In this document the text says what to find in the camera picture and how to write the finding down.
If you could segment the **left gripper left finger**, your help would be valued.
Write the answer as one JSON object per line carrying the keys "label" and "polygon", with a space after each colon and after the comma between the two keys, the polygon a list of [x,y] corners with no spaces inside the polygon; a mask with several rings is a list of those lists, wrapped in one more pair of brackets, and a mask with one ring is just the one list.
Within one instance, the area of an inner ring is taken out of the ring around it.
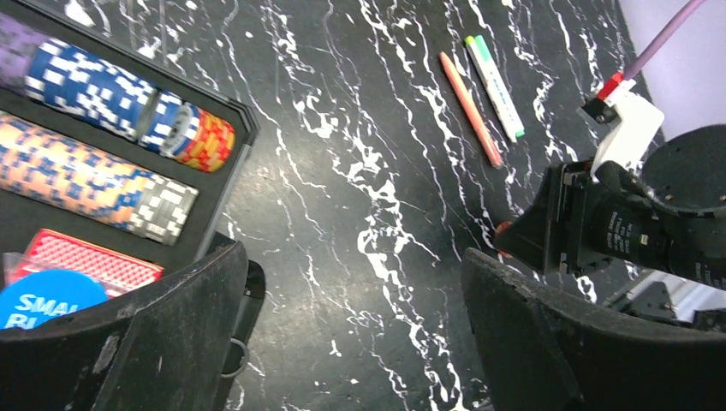
{"label": "left gripper left finger", "polygon": [[2,331],[2,409],[223,409],[247,268],[234,242],[97,306]]}

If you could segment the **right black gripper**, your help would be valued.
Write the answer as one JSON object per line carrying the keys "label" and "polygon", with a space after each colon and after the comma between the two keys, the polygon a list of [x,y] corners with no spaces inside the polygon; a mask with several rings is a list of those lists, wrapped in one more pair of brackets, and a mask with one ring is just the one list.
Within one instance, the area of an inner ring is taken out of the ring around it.
{"label": "right black gripper", "polygon": [[638,177],[608,161],[547,170],[532,205],[494,245],[539,274],[588,275],[619,259],[670,271],[670,240]]}

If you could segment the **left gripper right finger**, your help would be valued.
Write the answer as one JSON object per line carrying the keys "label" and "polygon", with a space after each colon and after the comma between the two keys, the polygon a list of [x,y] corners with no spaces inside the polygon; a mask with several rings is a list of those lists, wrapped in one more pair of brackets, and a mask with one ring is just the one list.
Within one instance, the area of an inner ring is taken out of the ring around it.
{"label": "left gripper right finger", "polygon": [[725,336],[638,319],[469,248],[461,287],[497,410],[722,410]]}

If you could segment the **blue small blind button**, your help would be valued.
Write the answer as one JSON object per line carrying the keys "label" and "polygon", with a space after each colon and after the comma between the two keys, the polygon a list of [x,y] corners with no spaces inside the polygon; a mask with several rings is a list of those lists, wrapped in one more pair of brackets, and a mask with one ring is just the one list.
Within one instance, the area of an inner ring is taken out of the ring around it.
{"label": "blue small blind button", "polygon": [[1,292],[1,328],[33,329],[109,299],[101,283],[76,271],[38,271]]}

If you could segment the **red playing card deck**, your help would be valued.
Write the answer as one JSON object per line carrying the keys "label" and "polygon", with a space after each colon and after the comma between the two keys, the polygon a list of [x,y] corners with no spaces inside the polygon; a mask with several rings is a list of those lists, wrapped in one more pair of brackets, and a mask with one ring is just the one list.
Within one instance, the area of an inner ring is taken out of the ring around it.
{"label": "red playing card deck", "polygon": [[84,274],[99,282],[110,298],[153,283],[164,272],[159,265],[51,229],[41,229],[25,252],[3,255],[6,284],[52,269]]}

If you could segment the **red poker chip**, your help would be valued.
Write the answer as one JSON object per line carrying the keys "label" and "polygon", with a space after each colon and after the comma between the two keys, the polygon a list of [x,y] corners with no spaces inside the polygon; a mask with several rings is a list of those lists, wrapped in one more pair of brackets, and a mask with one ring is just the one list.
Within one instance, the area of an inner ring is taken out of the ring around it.
{"label": "red poker chip", "polygon": [[497,250],[497,252],[498,252],[498,253],[499,253],[499,254],[500,254],[500,255],[501,255],[501,256],[502,256],[503,258],[505,258],[505,259],[512,259],[512,258],[513,258],[513,256],[512,256],[512,255],[511,255],[510,253],[506,252],[505,250],[503,250],[502,248],[500,248],[500,247],[499,247],[499,245],[498,245],[498,242],[499,242],[498,238],[499,238],[499,237],[501,236],[501,234],[502,234],[503,232],[505,232],[505,231],[506,231],[506,230],[508,229],[508,227],[509,227],[509,226],[510,226],[511,224],[512,224],[512,222],[511,222],[511,221],[503,221],[503,222],[501,222],[501,223],[500,223],[500,224],[499,224],[499,225],[498,225],[498,226],[497,226],[497,227],[495,228],[495,233],[494,233],[494,240],[492,241],[492,242],[493,242],[493,244],[495,245],[495,249]]}

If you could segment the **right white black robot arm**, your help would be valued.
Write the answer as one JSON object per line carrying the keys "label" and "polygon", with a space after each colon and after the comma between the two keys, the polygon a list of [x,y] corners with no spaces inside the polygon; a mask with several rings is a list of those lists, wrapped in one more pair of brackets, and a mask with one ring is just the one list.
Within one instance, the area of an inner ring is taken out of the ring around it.
{"label": "right white black robot arm", "polygon": [[592,160],[550,166],[494,244],[540,274],[581,277],[622,260],[723,289],[724,125],[658,147],[639,174]]}

